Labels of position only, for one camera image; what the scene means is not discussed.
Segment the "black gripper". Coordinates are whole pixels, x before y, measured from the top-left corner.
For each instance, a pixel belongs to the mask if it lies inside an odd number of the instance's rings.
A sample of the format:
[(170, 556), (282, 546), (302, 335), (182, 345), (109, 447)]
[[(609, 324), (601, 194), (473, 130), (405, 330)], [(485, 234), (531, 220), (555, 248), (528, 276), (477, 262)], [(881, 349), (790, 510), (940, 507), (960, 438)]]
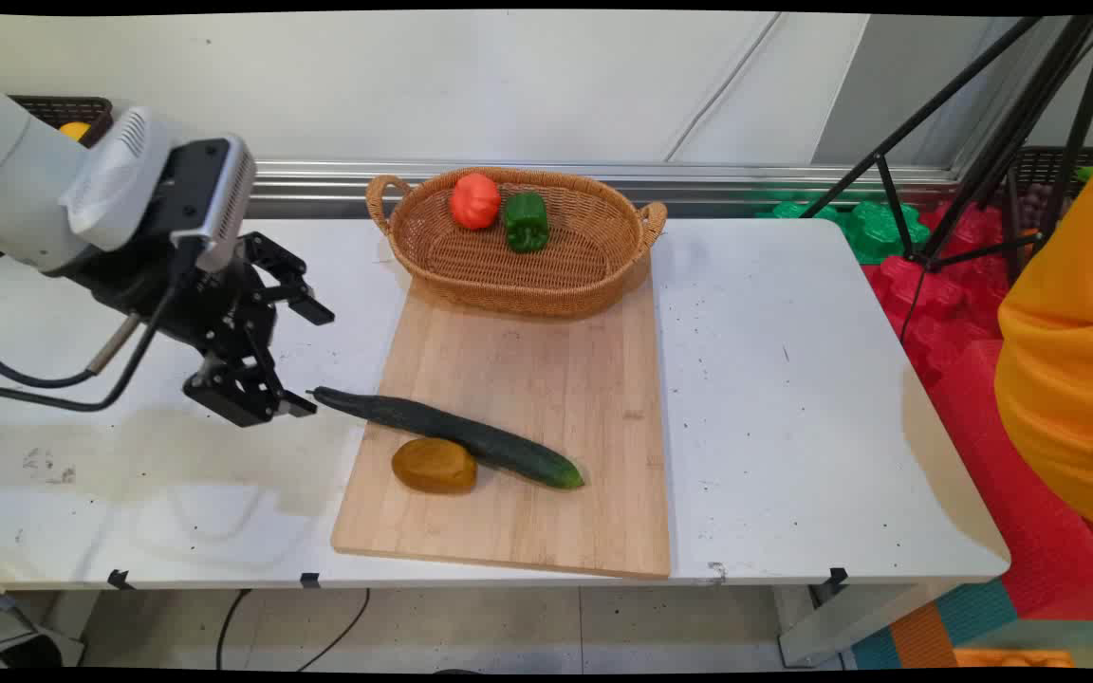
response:
[[(151, 319), (169, 285), (176, 247), (171, 242), (136, 242), (80, 264), (80, 286), (121, 314)], [(259, 273), (277, 281), (266, 286)], [(308, 323), (334, 323), (337, 316), (315, 298), (299, 256), (259, 232), (244, 234), (230, 263), (208, 273), (193, 268), (158, 323), (161, 333), (195, 348), (200, 367), (183, 384), (183, 395), (240, 428), (277, 416), (312, 416), (317, 407), (290, 392), (269, 352), (277, 303)]]

